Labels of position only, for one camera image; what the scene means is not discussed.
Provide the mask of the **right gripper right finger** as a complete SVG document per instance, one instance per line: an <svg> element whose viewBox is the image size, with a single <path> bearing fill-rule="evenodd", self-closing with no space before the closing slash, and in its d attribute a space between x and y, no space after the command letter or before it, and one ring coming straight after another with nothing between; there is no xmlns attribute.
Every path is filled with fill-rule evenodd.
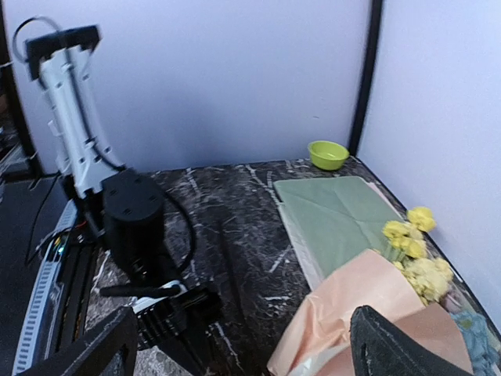
<svg viewBox="0 0 501 376"><path fill-rule="evenodd" d="M369 305L351 316L351 358L356 375L468 375L415 342Z"/></svg>

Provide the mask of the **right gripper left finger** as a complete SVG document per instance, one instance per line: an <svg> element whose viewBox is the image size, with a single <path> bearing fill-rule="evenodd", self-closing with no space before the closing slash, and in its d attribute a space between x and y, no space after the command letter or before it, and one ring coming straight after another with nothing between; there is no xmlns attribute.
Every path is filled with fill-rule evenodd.
<svg viewBox="0 0 501 376"><path fill-rule="evenodd" d="M132 375L138 352L133 309L115 309L70 347L23 371L22 375Z"/></svg>

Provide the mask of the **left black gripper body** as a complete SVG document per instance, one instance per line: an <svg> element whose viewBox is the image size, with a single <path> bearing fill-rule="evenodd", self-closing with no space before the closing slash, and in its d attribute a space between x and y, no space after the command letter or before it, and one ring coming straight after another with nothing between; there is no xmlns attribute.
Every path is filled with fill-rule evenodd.
<svg viewBox="0 0 501 376"><path fill-rule="evenodd" d="M103 287L103 297L135 297L138 347L150 349L169 341L188 341L222 318L222 300L211 282L188 288L165 250L150 254L111 251L128 282Z"/></svg>

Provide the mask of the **beige wrapping paper sheet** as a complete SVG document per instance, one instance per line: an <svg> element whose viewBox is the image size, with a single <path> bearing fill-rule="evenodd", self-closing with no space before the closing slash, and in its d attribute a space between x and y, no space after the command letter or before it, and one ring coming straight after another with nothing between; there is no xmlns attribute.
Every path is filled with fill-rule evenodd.
<svg viewBox="0 0 501 376"><path fill-rule="evenodd" d="M424 305L389 261L366 250L330 274L300 304L267 368L273 375L353 375L351 316L370 306L425 349L473 371L460 329L437 303Z"/></svg>

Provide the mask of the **pale yellow flower stem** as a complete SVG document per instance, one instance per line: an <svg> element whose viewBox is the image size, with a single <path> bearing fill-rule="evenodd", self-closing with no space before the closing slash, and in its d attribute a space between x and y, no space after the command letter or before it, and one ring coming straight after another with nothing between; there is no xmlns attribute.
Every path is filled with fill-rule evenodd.
<svg viewBox="0 0 501 376"><path fill-rule="evenodd" d="M443 258L413 258L393 265L406 278L425 305L440 302L448 293L454 272Z"/></svg>

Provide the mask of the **blue fake flower stem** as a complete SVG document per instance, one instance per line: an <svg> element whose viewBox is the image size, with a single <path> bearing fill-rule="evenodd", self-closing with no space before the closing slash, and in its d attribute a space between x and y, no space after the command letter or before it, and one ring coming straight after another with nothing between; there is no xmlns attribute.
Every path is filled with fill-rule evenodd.
<svg viewBox="0 0 501 376"><path fill-rule="evenodd" d="M499 361L499 354L489 343L485 318L467 311L450 313L450 316L463 336L474 375L496 375L494 366Z"/></svg>

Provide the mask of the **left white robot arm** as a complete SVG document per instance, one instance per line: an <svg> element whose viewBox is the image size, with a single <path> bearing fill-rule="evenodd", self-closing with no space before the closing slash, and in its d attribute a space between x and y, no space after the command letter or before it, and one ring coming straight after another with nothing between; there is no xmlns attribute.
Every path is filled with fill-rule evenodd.
<svg viewBox="0 0 501 376"><path fill-rule="evenodd" d="M166 204L172 195L149 176L114 155L94 104L88 68L100 41L95 25L63 29L47 16L49 34L25 42L17 59L48 97L62 145L58 169L70 196L95 235L111 253L128 282L104 287L103 297L133 297L141 349L201 345L207 328L221 314L212 284L189 288L182 272L193 260L196 232L187 223L189 250L176 265L165 244Z"/></svg>

